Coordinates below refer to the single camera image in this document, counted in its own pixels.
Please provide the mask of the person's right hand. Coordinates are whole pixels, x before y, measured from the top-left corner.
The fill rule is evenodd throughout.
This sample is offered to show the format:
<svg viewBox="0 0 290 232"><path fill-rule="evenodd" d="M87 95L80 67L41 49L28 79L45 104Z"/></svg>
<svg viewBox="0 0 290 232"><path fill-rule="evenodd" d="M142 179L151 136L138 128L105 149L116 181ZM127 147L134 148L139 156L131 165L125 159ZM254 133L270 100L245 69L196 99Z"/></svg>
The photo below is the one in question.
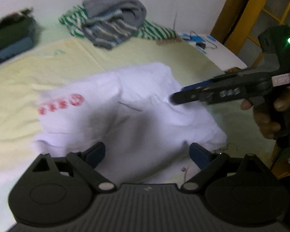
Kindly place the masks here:
<svg viewBox="0 0 290 232"><path fill-rule="evenodd" d="M275 139L277 133L283 127L284 122L279 121L278 117L281 113L290 111L290 87L287 88L283 96L277 98L272 106L255 107L248 100L243 100L241 109L243 111L253 109L253 118L257 124L260 133L267 139Z"/></svg>

